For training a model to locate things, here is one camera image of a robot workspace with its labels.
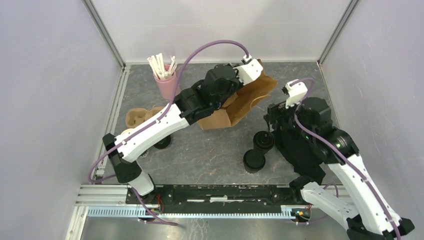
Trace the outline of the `black plastic cup lid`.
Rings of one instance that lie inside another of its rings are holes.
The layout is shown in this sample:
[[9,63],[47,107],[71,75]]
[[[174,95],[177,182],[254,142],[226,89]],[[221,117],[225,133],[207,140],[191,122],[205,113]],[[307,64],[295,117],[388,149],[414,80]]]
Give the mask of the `black plastic cup lid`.
[[274,146],[275,144],[273,134],[268,131],[258,131],[253,136],[252,141],[253,141],[253,147],[258,146],[261,148],[266,148],[266,147]]
[[250,165],[252,167],[259,167],[266,164],[265,155],[256,149],[250,149],[243,155],[243,165]]

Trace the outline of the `black paper coffee cup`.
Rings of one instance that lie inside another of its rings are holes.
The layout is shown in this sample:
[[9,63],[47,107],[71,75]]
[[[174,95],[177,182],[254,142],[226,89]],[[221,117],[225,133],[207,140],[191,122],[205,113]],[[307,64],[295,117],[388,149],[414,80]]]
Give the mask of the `black paper coffee cup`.
[[265,155],[266,153],[268,153],[273,148],[273,146],[271,146],[271,147],[254,146],[253,148],[255,150],[261,152],[263,155]]
[[263,168],[264,168],[264,165],[260,165],[260,166],[244,165],[245,171],[248,172],[249,174],[255,174],[259,172],[260,170],[262,170]]

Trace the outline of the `brown paper bag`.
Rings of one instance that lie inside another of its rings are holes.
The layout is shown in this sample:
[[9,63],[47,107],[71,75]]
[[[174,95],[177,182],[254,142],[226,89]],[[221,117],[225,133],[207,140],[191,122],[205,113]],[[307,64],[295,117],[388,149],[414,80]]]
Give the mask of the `brown paper bag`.
[[259,78],[229,97],[220,109],[197,122],[202,130],[230,128],[237,125],[260,101],[267,98],[277,81],[261,72]]

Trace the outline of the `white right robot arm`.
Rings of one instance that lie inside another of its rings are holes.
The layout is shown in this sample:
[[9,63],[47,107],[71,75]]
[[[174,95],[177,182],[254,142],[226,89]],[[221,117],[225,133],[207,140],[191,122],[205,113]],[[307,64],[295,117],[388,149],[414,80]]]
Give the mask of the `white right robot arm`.
[[[293,203],[316,206],[338,222],[351,240],[395,240],[415,229],[383,198],[352,137],[333,125],[324,99],[309,97],[294,106],[270,104],[264,120],[275,147],[298,174],[289,185]],[[338,177],[351,203],[324,190],[321,164]]]

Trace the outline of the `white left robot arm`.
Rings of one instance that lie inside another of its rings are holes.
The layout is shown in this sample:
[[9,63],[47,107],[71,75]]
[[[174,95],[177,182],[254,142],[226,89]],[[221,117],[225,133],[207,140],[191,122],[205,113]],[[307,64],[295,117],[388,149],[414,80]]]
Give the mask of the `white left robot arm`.
[[183,89],[172,104],[138,127],[118,136],[106,134],[102,142],[118,182],[130,185],[145,204],[153,203],[157,198],[156,186],[137,163],[138,157],[170,138],[172,133],[209,117],[245,83],[239,70],[228,64],[216,65],[207,71],[204,79]]

